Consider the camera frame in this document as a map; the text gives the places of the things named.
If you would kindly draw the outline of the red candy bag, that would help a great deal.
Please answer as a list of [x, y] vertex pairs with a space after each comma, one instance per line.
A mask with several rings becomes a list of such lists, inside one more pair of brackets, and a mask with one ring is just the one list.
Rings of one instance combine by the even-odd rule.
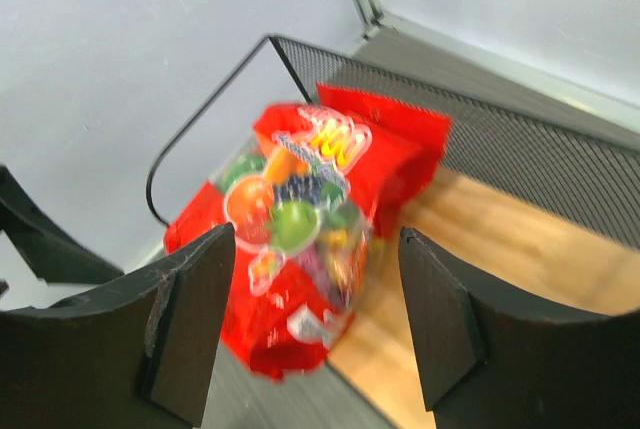
[[275, 103], [164, 235], [175, 252], [230, 224], [235, 266], [223, 342], [280, 380], [319, 366], [350, 323], [400, 209], [432, 181], [453, 122], [320, 84], [314, 104]]

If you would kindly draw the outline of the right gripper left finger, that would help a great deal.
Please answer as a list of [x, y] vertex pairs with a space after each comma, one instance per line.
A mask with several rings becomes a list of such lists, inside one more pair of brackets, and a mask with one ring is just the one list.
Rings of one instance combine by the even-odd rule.
[[235, 260], [234, 230], [46, 309], [1, 315], [5, 428], [198, 428]]

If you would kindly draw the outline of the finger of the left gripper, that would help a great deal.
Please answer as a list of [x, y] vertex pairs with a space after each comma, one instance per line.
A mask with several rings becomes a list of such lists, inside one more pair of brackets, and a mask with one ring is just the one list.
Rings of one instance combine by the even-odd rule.
[[1, 167], [1, 231], [33, 274], [47, 283], [100, 285], [124, 274], [54, 223], [6, 166]]

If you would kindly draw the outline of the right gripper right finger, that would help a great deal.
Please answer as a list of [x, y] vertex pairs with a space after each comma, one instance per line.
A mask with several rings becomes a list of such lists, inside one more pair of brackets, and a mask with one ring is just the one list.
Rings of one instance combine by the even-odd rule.
[[425, 408], [440, 428], [635, 428], [639, 315], [537, 296], [413, 228], [398, 259]]

